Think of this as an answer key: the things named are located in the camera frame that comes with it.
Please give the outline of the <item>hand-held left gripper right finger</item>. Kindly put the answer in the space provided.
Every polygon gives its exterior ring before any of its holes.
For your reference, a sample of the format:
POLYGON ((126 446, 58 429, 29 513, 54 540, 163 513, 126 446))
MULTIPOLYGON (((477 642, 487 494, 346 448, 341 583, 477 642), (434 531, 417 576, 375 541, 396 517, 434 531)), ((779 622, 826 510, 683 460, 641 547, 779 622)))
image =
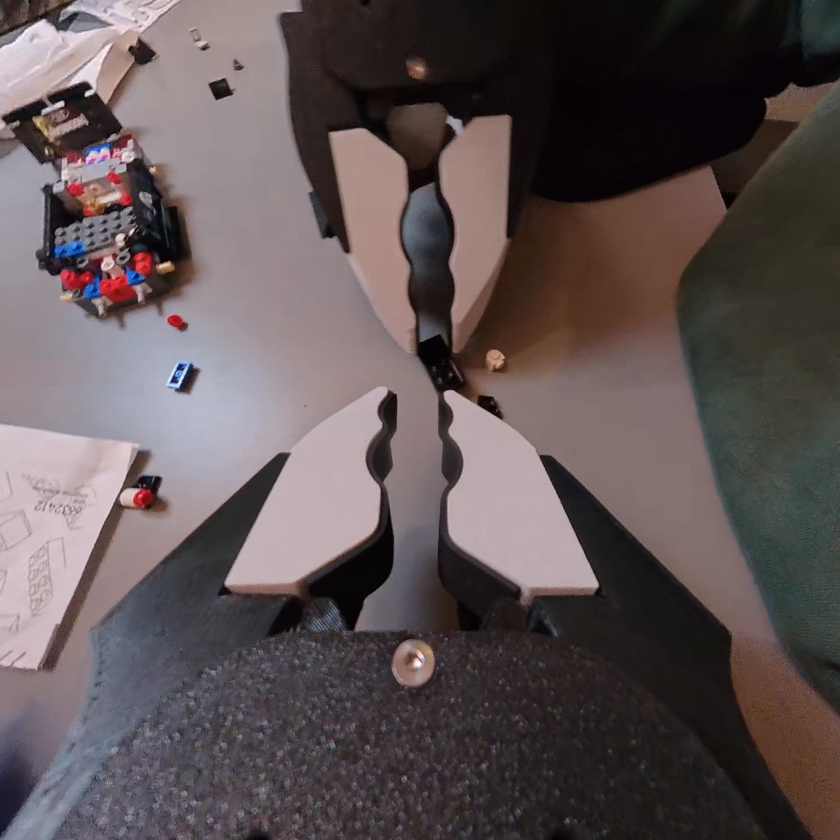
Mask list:
POLYGON ((437 572, 460 629, 477 629, 499 600, 586 597, 600 584, 535 447, 454 391, 440 396, 445 489, 437 572))

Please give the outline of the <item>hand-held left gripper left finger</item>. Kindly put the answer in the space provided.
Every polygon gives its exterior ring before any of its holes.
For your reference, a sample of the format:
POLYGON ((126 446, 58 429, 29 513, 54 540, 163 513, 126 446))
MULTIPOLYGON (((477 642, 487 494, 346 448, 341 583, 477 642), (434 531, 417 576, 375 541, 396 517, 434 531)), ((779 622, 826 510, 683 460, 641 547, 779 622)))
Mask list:
POLYGON ((385 479, 396 411, 396 394, 375 387, 292 448, 227 574, 229 593, 330 599, 356 626, 393 568, 385 479))

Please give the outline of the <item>person's right forearm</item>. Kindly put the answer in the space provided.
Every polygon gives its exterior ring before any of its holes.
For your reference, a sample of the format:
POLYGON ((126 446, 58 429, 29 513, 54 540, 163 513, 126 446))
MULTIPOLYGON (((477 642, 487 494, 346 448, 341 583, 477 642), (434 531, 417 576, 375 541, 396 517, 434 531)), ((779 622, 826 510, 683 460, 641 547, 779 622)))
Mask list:
POLYGON ((747 145, 803 68, 802 2, 553 2, 553 89, 530 191, 630 193, 747 145))

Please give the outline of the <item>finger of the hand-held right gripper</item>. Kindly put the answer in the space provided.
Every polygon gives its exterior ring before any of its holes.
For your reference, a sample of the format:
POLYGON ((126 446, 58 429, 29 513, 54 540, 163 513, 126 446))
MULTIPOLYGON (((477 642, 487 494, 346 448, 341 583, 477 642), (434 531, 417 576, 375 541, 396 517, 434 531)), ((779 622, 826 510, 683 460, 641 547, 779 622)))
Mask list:
POLYGON ((364 128, 331 132, 329 147, 350 266, 394 342, 417 355, 417 314, 409 292, 412 267, 402 233, 409 199, 406 162, 364 128))
POLYGON ((507 255, 511 118, 468 121, 447 115, 452 136, 437 159, 428 289, 437 323, 448 325, 450 347, 463 351, 477 329, 507 255))

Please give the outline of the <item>printed white paper bag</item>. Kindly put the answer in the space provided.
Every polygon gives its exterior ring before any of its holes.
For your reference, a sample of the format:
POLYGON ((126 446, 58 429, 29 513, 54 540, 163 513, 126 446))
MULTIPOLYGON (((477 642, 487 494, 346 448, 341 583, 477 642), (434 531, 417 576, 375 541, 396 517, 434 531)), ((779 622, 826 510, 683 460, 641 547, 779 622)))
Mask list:
POLYGON ((38 670, 139 446, 1 426, 1 666, 38 670))

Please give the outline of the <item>black stickered lego panel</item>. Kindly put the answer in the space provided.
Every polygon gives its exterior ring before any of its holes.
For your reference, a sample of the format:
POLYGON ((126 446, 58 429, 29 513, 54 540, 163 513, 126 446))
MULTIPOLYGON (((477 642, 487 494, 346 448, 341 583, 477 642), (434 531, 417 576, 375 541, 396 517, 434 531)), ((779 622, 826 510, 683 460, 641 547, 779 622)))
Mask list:
POLYGON ((85 81, 7 112, 3 122, 41 165, 56 165, 69 152, 123 131, 109 105, 85 81))

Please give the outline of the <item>red white black lego piece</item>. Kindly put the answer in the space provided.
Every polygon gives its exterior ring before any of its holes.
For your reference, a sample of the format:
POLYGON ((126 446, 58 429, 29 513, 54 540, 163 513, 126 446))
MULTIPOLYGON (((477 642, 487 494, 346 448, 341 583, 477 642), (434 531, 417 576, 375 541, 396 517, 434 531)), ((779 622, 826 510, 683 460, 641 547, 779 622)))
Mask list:
POLYGON ((150 509, 159 497, 161 483, 161 476, 139 476, 132 485, 121 490, 118 497, 120 507, 133 510, 150 509))

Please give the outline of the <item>lego car model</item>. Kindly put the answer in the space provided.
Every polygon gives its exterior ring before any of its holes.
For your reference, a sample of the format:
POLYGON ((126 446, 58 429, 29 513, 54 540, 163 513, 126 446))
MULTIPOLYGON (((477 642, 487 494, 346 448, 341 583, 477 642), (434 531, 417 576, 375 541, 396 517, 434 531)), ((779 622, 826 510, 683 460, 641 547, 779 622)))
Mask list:
POLYGON ((59 283, 61 300, 105 319, 173 288, 190 258, 179 208, 168 203, 132 133, 114 133, 67 152, 42 188, 37 268, 59 283))

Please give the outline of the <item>small printed paper sheet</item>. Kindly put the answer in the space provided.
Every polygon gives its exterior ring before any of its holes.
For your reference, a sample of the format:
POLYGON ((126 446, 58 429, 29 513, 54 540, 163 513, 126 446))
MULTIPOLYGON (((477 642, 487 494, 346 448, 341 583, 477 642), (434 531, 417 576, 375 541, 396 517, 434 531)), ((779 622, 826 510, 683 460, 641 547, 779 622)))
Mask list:
POLYGON ((76 1, 60 14, 59 21, 70 21, 72 15, 88 15, 120 32, 143 33, 166 15, 179 1, 76 1))

